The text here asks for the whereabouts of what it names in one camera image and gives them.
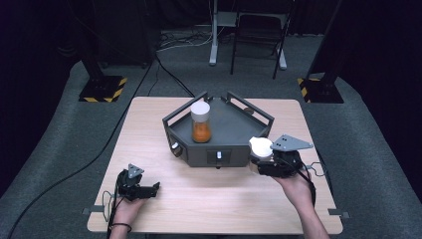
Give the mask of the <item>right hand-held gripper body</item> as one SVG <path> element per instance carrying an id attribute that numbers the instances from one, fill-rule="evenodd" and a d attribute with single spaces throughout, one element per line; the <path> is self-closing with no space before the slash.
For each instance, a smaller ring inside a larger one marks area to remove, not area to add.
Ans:
<path id="1" fill-rule="evenodd" d="M 270 163 L 268 174 L 276 177 L 294 176 L 305 166 L 300 156 L 300 150 L 313 147 L 311 142 L 283 134 L 270 146 L 273 152 L 273 161 Z"/>

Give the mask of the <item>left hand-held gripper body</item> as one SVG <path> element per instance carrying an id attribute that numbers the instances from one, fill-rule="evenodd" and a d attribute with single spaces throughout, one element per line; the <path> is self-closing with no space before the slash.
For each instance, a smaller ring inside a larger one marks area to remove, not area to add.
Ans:
<path id="1" fill-rule="evenodd" d="M 118 195 L 129 201 L 142 199 L 143 195 L 139 182 L 142 179 L 143 173 L 143 169 L 130 163 L 127 169 L 124 169 L 117 176 L 116 186 Z"/>

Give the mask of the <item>pale spice jar spout lid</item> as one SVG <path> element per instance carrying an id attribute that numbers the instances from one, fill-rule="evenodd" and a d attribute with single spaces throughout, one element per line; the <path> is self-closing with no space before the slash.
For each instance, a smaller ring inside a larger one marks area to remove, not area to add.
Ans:
<path id="1" fill-rule="evenodd" d="M 271 161 L 273 157 L 273 151 L 271 149 L 272 144 L 273 143 L 265 137 L 253 136 L 249 139 L 250 155 L 252 154 L 259 157 L 269 157 Z M 258 173 L 256 171 L 256 164 L 257 163 L 252 163 L 251 161 L 249 162 L 249 168 L 254 173 Z"/>

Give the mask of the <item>dark grey corner rack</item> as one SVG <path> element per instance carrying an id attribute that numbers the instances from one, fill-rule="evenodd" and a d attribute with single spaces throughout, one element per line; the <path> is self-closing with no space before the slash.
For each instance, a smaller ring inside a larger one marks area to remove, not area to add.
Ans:
<path id="1" fill-rule="evenodd" d="M 190 107 L 196 102 L 210 106 L 211 138 L 207 142 L 192 139 Z M 254 111 L 246 114 L 244 108 Z M 226 97 L 209 97 L 206 92 L 162 119 L 171 152 L 191 167 L 243 167 L 248 164 L 249 139 L 267 137 L 274 118 L 232 92 Z"/>

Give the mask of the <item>orange spice jar white lid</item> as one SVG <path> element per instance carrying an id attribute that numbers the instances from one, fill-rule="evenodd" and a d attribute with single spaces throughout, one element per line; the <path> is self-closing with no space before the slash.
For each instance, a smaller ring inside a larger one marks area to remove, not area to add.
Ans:
<path id="1" fill-rule="evenodd" d="M 192 118 L 192 139 L 195 142 L 207 142 L 212 135 L 209 125 L 209 104 L 206 102 L 192 104 L 190 114 Z"/>

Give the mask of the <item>person's left hand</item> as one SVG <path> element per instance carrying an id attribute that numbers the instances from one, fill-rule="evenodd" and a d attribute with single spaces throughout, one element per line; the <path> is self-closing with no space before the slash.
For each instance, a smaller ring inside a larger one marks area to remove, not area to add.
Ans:
<path id="1" fill-rule="evenodd" d="M 131 225 L 136 219 L 138 212 L 146 199 L 134 199 L 132 201 L 125 198 L 119 198 L 116 201 L 113 225 Z"/>

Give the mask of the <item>person's right hand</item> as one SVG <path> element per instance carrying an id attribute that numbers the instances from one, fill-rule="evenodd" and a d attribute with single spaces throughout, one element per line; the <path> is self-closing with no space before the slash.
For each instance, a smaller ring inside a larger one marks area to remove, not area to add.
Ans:
<path id="1" fill-rule="evenodd" d="M 300 175 L 289 178 L 274 177 L 274 180 L 282 186 L 287 198 L 296 209 L 314 206 L 310 185 Z"/>

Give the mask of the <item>black stand striped base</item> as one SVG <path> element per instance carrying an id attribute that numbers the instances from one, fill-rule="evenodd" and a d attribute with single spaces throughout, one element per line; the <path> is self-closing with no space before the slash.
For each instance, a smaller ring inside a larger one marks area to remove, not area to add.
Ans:
<path id="1" fill-rule="evenodd" d="M 303 99 L 308 104 L 343 104 L 343 99 L 335 86 L 335 80 L 339 71 L 340 60 L 338 55 L 334 55 L 332 59 L 334 63 L 331 68 L 323 72 L 320 79 L 312 78 L 317 73 L 316 67 L 320 60 L 321 53 L 327 48 L 327 39 L 332 25 L 335 22 L 338 10 L 341 7 L 342 0 L 338 0 L 328 26 L 325 30 L 324 37 L 316 51 L 316 56 L 304 78 L 298 79 Z"/>
<path id="2" fill-rule="evenodd" d="M 102 72 L 91 51 L 81 23 L 73 11 L 72 4 L 69 0 L 62 0 L 62 2 L 70 21 L 70 37 L 89 75 L 87 83 L 79 94 L 79 101 L 88 103 L 116 102 L 121 95 L 127 78 L 122 76 L 107 76 Z"/>

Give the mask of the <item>black folding chair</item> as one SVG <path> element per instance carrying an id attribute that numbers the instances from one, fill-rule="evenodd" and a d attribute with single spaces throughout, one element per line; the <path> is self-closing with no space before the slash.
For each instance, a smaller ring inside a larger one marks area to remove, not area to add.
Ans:
<path id="1" fill-rule="evenodd" d="M 236 0 L 235 35 L 231 55 L 230 74 L 239 43 L 273 44 L 276 56 L 273 79 L 276 78 L 285 38 L 297 7 L 296 0 Z"/>

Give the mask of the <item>grey table bracket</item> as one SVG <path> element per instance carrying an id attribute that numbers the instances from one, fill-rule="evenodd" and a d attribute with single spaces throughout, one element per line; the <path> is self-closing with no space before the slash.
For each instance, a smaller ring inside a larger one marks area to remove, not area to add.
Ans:
<path id="1" fill-rule="evenodd" d="M 349 219 L 350 218 L 350 214 L 347 211 L 343 211 L 341 209 L 329 208 L 327 211 L 328 211 L 329 215 L 335 215 L 335 216 L 338 216 L 341 219 Z"/>
<path id="2" fill-rule="evenodd" d="M 104 212 L 104 207 L 100 205 L 92 205 L 91 207 L 85 207 L 82 210 L 82 214 L 91 215 L 93 212 Z"/>

